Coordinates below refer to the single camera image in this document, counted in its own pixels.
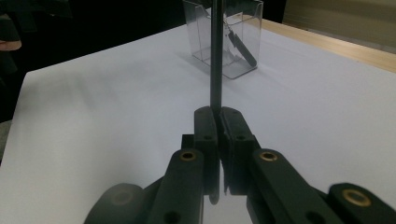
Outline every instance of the finger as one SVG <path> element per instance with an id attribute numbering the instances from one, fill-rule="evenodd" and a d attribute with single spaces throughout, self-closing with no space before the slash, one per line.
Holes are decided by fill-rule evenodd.
<path id="1" fill-rule="evenodd" d="M 0 50 L 2 51 L 20 49 L 21 46 L 21 41 L 0 42 Z"/>

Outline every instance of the acrylic pen holder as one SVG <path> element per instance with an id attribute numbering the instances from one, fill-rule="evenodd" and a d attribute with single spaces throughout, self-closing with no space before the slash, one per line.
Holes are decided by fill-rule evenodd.
<path id="1" fill-rule="evenodd" d="M 210 66 L 211 6 L 183 0 L 191 54 Z M 222 72 L 237 78 L 257 68 L 262 27 L 262 1 L 224 0 Z"/>

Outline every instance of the white table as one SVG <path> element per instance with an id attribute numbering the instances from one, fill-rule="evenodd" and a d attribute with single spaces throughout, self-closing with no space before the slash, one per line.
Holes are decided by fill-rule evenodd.
<path id="1" fill-rule="evenodd" d="M 181 26 L 27 74 L 0 223 L 82 223 L 109 187 L 157 180 L 209 104 L 208 72 Z M 394 73 L 263 30 L 259 68 L 224 78 L 223 104 L 312 186 L 350 182 L 396 207 L 395 87 Z M 245 199 L 205 199 L 204 223 L 249 223 Z"/>

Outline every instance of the wooden trim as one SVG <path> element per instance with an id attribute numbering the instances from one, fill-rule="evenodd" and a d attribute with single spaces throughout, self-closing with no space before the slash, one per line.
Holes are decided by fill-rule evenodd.
<path id="1" fill-rule="evenodd" d="M 396 54 L 370 49 L 325 35 L 314 34 L 273 21 L 262 20 L 262 29 L 396 73 Z"/>

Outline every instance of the metal rod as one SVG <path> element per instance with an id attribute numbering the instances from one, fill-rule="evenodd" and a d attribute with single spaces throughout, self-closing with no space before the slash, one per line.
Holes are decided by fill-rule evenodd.
<path id="1" fill-rule="evenodd" d="M 210 107 L 215 117 L 221 110 L 223 0 L 213 0 L 210 49 Z"/>

